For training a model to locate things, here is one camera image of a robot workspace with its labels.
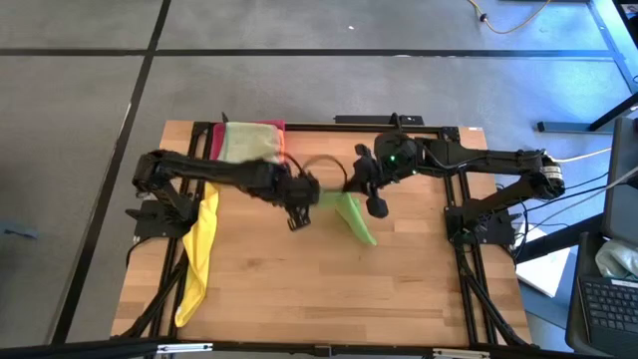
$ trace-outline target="wooden tabletop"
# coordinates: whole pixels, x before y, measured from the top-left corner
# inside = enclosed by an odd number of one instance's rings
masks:
[[[167,122],[160,147],[185,153],[191,128],[192,122]],[[486,148],[481,129],[460,130],[464,146]],[[289,131],[285,151],[300,163],[316,155],[332,155],[351,175],[354,146],[361,143],[371,148],[376,135]],[[343,180],[341,171],[328,162],[309,170],[323,185],[338,185]],[[493,176],[468,177],[473,197],[495,191]],[[368,246],[354,237],[334,208],[311,208],[312,224],[291,232],[282,208],[222,187],[206,298],[179,329],[178,337],[467,346],[459,275],[454,251],[446,240],[443,180],[411,177],[387,186],[380,196],[387,201],[390,214],[377,219],[364,210],[379,242]],[[128,329],[155,295],[165,247],[166,239],[158,238],[134,251],[113,334]],[[497,246],[483,245],[481,250],[490,297],[516,333],[529,341],[511,259]],[[474,309],[479,338],[484,341],[476,299]]]

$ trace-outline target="yellow cloth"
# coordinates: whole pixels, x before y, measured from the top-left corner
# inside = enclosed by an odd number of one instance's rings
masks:
[[[188,254],[188,273],[181,305],[175,314],[175,325],[184,326],[206,295],[210,250],[217,230],[217,205],[219,193],[210,183],[204,185],[204,197],[199,203],[197,222],[183,237],[183,247]]]

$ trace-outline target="white cable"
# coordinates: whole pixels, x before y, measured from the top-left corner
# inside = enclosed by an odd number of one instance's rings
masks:
[[[575,158],[565,159],[565,160],[555,159],[555,158],[553,158],[552,156],[549,156],[549,158],[550,158],[552,161],[556,162],[557,164],[566,164],[566,163],[569,163],[569,162],[574,162],[574,161],[578,161],[578,160],[584,160],[584,159],[586,159],[586,158],[590,158],[590,157],[592,157],[592,156],[596,156],[596,155],[604,154],[604,153],[606,153],[606,152],[608,152],[608,151],[611,151],[611,148],[607,148],[607,149],[605,149],[605,150],[596,151],[595,153],[591,153],[591,154],[587,154],[587,155],[583,155],[583,156],[577,156],[577,157],[575,157]]]
[[[538,227],[542,226],[545,222],[547,222],[548,220],[550,220],[550,219],[552,219],[552,218],[556,217],[557,215],[559,215],[559,214],[561,214],[561,213],[565,212],[566,210],[571,209],[571,208],[574,208],[574,207],[576,207],[577,205],[579,205],[579,204],[581,204],[581,203],[583,203],[583,202],[586,202],[586,201],[588,201],[588,200],[590,200],[590,199],[592,199],[592,198],[596,197],[597,195],[599,195],[599,194],[601,194],[601,193],[603,193],[603,192],[606,192],[606,191],[608,191],[608,190],[610,190],[610,189],[614,188],[615,186],[617,186],[618,184],[620,184],[620,183],[621,183],[621,182],[623,182],[624,180],[627,180],[628,178],[630,178],[630,177],[631,177],[633,174],[635,174],[635,173],[638,173],[638,166],[636,166],[633,170],[631,170],[630,172],[628,172],[628,173],[626,173],[625,175],[623,175],[620,179],[617,179],[617,180],[615,180],[614,182],[610,183],[607,187],[605,187],[605,188],[603,188],[603,189],[601,189],[601,190],[598,190],[598,191],[596,191],[594,194],[590,195],[589,197],[586,197],[585,199],[582,199],[582,200],[580,200],[580,201],[578,201],[578,202],[576,202],[576,203],[570,204],[570,205],[568,205],[567,207],[565,207],[565,208],[563,208],[563,209],[559,210],[558,212],[556,212],[556,213],[552,214],[551,216],[549,216],[549,217],[547,217],[546,219],[544,219],[544,220],[542,220],[541,222],[539,222],[539,223],[538,223],[538,224],[537,224],[534,228],[530,229],[529,231],[533,231],[534,229],[536,229],[536,228],[538,228]]]

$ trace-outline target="pink cloth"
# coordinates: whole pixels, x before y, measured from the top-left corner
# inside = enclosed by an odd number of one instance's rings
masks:
[[[255,124],[272,125],[281,131],[286,131],[286,122],[283,120],[257,121]],[[226,124],[217,124],[212,128],[212,151],[210,152],[211,160],[217,160],[219,157],[225,134]]]

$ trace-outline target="green cloth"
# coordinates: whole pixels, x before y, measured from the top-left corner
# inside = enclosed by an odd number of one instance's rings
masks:
[[[361,215],[361,204],[349,193],[322,192],[319,197],[320,206],[335,206],[339,215],[348,223],[352,232],[365,244],[377,245],[377,240],[370,234],[366,222]]]

